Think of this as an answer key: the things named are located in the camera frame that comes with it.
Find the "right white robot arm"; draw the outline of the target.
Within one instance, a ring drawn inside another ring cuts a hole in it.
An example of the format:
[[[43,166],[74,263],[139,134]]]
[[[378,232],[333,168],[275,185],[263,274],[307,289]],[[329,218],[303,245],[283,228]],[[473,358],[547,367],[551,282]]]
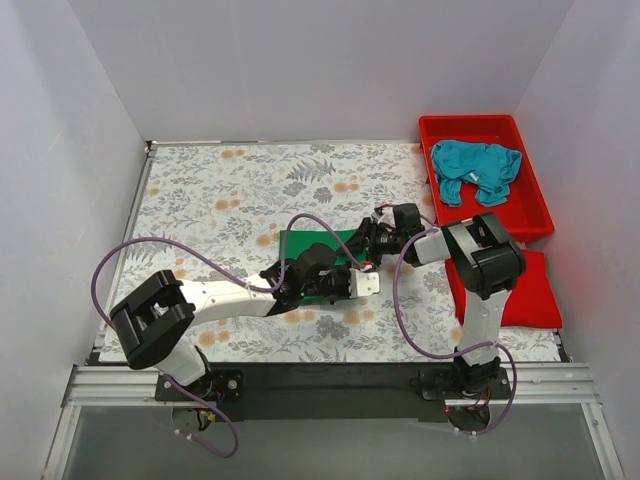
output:
[[[388,208],[393,214],[391,224],[382,221]],[[397,257],[392,281],[396,321],[407,343],[437,362],[421,377],[424,392],[471,398],[503,379],[499,353],[507,349],[499,344],[499,330],[507,300],[526,271],[526,260],[494,213],[426,227],[416,205],[383,205],[362,220],[341,250],[365,253],[374,265],[385,255]],[[419,347],[404,325],[399,275],[404,263],[417,268],[444,260],[453,263],[466,291],[463,335],[451,354],[434,354]]]

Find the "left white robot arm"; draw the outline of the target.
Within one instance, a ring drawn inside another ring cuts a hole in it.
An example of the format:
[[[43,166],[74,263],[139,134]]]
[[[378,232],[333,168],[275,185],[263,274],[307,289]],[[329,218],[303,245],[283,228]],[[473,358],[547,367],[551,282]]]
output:
[[[200,324],[231,317],[269,317],[303,303],[335,303],[351,297],[351,265],[336,263],[330,247],[314,243],[285,267],[275,264],[247,279],[249,288],[229,280],[179,280],[158,271],[118,303],[111,322],[132,370],[155,368],[169,375],[193,400],[209,395],[214,375],[199,347],[185,337]]]

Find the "green t shirt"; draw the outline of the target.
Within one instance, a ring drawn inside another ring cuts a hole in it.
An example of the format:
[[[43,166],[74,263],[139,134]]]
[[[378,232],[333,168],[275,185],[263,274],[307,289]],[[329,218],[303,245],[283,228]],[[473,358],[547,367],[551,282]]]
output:
[[[294,230],[288,236],[281,237],[285,249],[285,277],[281,291],[300,301],[303,305],[321,305],[334,303],[303,303],[304,284],[333,267],[364,268],[370,263],[358,263],[346,252],[343,243],[353,230],[338,231],[331,234],[326,231]]]

